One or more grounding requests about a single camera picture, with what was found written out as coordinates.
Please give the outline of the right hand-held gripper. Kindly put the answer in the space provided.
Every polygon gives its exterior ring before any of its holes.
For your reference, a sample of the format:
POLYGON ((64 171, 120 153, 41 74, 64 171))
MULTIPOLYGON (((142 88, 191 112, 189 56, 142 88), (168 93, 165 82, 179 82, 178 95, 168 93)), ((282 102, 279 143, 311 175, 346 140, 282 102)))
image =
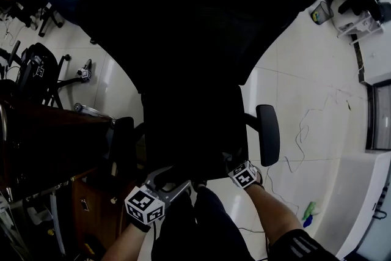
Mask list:
POLYGON ((245 189, 256 181, 257 170, 250 162, 245 161, 237 168, 230 171, 228 176, 232 179, 237 187, 245 189))

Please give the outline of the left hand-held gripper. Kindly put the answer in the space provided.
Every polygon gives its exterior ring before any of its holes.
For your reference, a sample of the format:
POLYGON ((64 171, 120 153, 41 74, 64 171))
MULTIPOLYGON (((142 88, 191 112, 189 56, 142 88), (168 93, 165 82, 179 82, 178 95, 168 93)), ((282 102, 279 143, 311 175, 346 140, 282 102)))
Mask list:
POLYGON ((149 225, 166 214, 166 205, 191 187, 187 180, 175 186, 169 183, 166 172, 172 166, 162 167, 148 174, 141 187, 134 187, 125 198, 126 212, 136 221, 149 225))

